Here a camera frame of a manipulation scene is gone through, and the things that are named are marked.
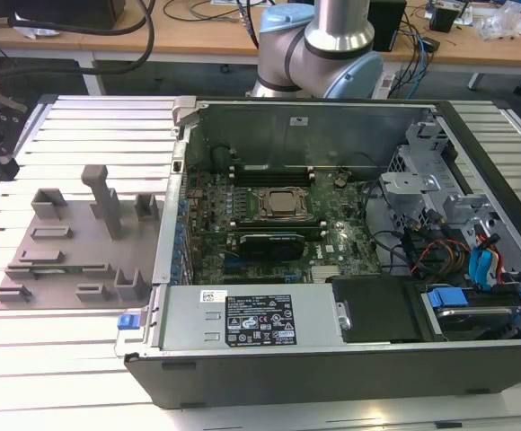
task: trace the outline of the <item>desk leg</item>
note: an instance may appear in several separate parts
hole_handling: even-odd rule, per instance
[[[84,51],[82,55],[77,58],[80,67],[96,67],[92,52]],[[105,87],[102,84],[102,78],[94,75],[83,75],[84,84],[90,96],[105,95]]]
[[[480,81],[483,77],[484,77],[484,74],[472,74],[472,78],[470,78],[470,81],[468,83],[468,89],[477,90],[478,84],[480,83]]]
[[[401,70],[401,67],[402,65],[400,63],[384,63],[384,69],[380,78],[378,78],[375,90],[372,93],[372,99],[388,99],[388,93],[391,88],[393,88],[394,79]]]

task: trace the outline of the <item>black cable bundle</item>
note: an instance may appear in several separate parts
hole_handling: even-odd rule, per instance
[[[137,31],[145,24],[148,28],[148,40],[146,43],[146,49],[143,55],[136,61],[120,67],[112,68],[90,68],[90,67],[50,67],[50,66],[31,66],[31,67],[11,67],[0,71],[0,80],[12,78],[21,75],[32,75],[32,74],[71,74],[71,75],[123,75],[141,67],[147,59],[150,57],[155,44],[155,27],[153,25],[153,19],[151,18],[151,12],[155,8],[156,0],[151,0],[149,6],[145,5],[143,0],[135,0],[137,5],[143,13],[143,19],[137,24],[127,27],[122,30],[93,30],[86,29],[83,27],[74,27],[71,25],[52,24],[50,22],[34,22],[34,21],[23,21],[18,22],[17,20],[10,20],[10,25],[16,27],[30,27],[30,28],[42,28],[55,31],[69,31],[74,33],[82,34],[93,34],[100,36],[117,36],[122,34],[129,34],[133,31]]]

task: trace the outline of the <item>robotic arm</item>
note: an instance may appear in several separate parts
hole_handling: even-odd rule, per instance
[[[372,51],[369,0],[277,4],[260,22],[259,77],[253,97],[369,97],[383,71]]]

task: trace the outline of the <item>white label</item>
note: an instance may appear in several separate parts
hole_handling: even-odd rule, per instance
[[[202,303],[223,303],[226,298],[225,290],[201,290],[200,301]]]
[[[291,117],[291,126],[308,126],[308,117]]]

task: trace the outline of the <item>barcode sticker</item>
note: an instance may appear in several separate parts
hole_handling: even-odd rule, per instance
[[[226,298],[226,290],[201,290],[200,301],[202,303],[223,303]]]

